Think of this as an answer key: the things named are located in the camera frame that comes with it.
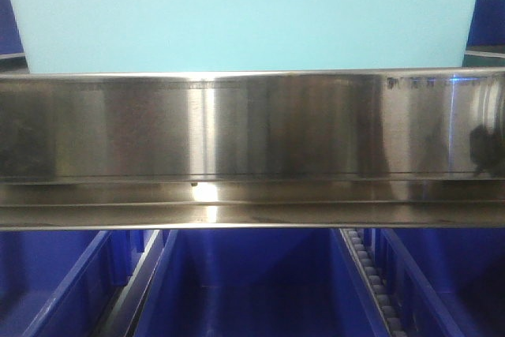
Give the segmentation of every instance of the blue plastic bin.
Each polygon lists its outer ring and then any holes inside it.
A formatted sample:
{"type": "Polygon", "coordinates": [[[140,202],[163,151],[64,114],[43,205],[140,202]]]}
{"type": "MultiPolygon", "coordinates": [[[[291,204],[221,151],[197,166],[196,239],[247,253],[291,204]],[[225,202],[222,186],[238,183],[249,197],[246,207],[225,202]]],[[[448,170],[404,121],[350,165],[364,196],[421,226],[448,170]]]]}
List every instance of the blue plastic bin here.
{"type": "Polygon", "coordinates": [[[365,242],[411,335],[505,335],[504,229],[366,230],[365,242]]]}
{"type": "Polygon", "coordinates": [[[0,0],[0,56],[23,52],[10,0],[0,0]]]}
{"type": "Polygon", "coordinates": [[[179,230],[136,337],[388,336],[337,230],[179,230]]]}
{"type": "Polygon", "coordinates": [[[144,232],[0,233],[0,335],[90,335],[128,282],[139,247],[130,242],[139,237],[144,232]]]}
{"type": "Polygon", "coordinates": [[[475,0],[12,0],[32,73],[460,66],[475,0]]]}
{"type": "Polygon", "coordinates": [[[505,0],[477,0],[468,44],[505,45],[505,0]]]}

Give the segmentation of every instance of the light blue bin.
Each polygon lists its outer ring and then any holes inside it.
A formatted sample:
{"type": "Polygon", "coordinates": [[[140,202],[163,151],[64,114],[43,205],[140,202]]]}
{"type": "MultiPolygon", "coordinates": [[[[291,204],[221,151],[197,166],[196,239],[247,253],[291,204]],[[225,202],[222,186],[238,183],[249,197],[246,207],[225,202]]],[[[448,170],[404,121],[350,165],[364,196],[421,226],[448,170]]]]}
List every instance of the light blue bin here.
{"type": "Polygon", "coordinates": [[[12,0],[33,73],[460,66],[475,0],[12,0]]]}

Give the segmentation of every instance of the stainless steel rail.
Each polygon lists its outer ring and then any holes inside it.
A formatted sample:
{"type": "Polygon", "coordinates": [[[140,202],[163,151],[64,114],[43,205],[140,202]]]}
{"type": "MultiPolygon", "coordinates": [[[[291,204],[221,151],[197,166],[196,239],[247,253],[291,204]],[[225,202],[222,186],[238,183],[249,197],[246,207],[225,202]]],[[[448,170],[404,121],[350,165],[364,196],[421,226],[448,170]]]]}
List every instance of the stainless steel rail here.
{"type": "Polygon", "coordinates": [[[505,226],[505,71],[0,76],[0,229],[505,226]]]}

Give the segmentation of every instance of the blue plastic wall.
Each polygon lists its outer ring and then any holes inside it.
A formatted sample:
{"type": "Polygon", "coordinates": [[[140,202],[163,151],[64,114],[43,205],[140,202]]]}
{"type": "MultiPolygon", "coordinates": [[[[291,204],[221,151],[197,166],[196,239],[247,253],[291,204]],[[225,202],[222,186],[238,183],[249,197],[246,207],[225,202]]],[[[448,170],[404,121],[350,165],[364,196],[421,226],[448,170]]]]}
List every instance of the blue plastic wall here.
{"type": "Polygon", "coordinates": [[[505,0],[477,0],[468,44],[505,44],[505,0]]]}
{"type": "Polygon", "coordinates": [[[505,230],[396,230],[468,337],[505,335],[505,230]]]}
{"type": "Polygon", "coordinates": [[[336,233],[172,232],[135,336],[386,336],[336,233]]]}
{"type": "Polygon", "coordinates": [[[0,233],[0,335],[21,335],[96,232],[0,233]]]}
{"type": "Polygon", "coordinates": [[[10,0],[0,0],[0,55],[23,51],[10,0]]]}
{"type": "Polygon", "coordinates": [[[89,336],[151,230],[0,233],[0,336],[89,336]]]}

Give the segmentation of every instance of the reflective metal surface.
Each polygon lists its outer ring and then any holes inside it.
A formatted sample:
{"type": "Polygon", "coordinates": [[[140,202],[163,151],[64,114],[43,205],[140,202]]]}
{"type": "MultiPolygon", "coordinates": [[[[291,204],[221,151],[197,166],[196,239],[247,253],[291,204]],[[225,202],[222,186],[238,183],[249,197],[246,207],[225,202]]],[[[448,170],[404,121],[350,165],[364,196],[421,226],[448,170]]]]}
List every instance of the reflective metal surface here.
{"type": "Polygon", "coordinates": [[[0,76],[0,228],[505,225],[504,89],[499,69],[0,76]]]}

